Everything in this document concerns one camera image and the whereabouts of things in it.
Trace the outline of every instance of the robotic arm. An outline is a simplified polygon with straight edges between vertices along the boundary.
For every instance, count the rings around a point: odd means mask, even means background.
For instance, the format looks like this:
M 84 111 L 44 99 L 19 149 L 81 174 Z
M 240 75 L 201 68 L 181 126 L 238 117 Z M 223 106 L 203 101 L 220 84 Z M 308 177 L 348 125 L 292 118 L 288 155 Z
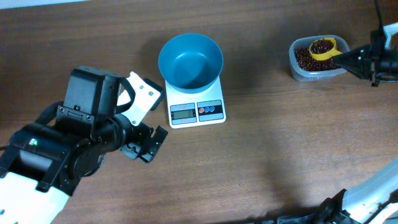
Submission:
M 122 86 L 126 91 L 119 95 Z M 150 163 L 167 131 L 158 126 L 154 133 L 142 119 L 163 95 L 160 86 L 134 72 L 124 78 L 74 69 L 65 101 L 16 132 L 0 157 L 0 223 L 50 223 L 107 152 L 120 150 Z M 47 126 L 54 118 L 55 125 Z

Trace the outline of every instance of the wooden table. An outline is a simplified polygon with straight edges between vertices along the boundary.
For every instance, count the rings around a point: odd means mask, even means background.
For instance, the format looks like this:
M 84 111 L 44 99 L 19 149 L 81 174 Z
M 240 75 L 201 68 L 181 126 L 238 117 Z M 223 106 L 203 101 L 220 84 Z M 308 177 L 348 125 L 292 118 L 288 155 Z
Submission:
M 383 1 L 386 24 L 398 3 Z M 354 49 L 377 28 L 373 1 L 90 1 L 0 11 L 0 144 L 63 100 L 88 65 L 164 86 L 157 57 L 186 32 L 224 54 L 227 120 L 173 130 L 167 104 L 145 123 L 169 131 L 149 165 L 107 155 L 54 223 L 213 223 L 274 218 L 318 205 L 398 155 L 398 86 L 346 73 L 300 83 L 288 49 L 335 34 Z

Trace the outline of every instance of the yellow cup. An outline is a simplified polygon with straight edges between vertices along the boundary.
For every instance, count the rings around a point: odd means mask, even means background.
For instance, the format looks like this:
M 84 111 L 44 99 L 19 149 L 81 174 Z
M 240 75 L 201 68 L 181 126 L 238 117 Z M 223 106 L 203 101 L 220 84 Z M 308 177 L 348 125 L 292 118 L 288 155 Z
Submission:
M 329 50 L 328 52 L 325 52 L 325 53 L 322 53 L 322 54 L 315 54 L 315 53 L 311 52 L 311 47 L 312 47 L 312 44 L 313 44 L 312 43 L 310 45 L 310 48 L 308 49 L 310 51 L 310 54 L 311 54 L 312 58 L 314 58 L 315 60 L 321 60 L 322 61 L 322 60 L 328 60 L 329 58 L 332 58 L 333 56 L 342 54 L 340 51 L 337 50 L 336 40 L 334 38 L 325 37 L 325 38 L 322 38 L 322 39 L 323 40 L 330 40 L 332 42 L 332 44 L 333 44 L 333 48 L 331 50 Z

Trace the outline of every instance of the digital kitchen scale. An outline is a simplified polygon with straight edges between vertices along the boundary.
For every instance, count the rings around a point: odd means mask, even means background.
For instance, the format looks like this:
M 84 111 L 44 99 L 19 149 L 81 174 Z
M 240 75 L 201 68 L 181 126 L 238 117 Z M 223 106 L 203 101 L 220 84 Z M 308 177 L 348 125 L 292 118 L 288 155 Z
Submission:
M 172 128 L 218 124 L 226 119 L 220 77 L 200 93 L 182 93 L 166 81 L 166 95 Z

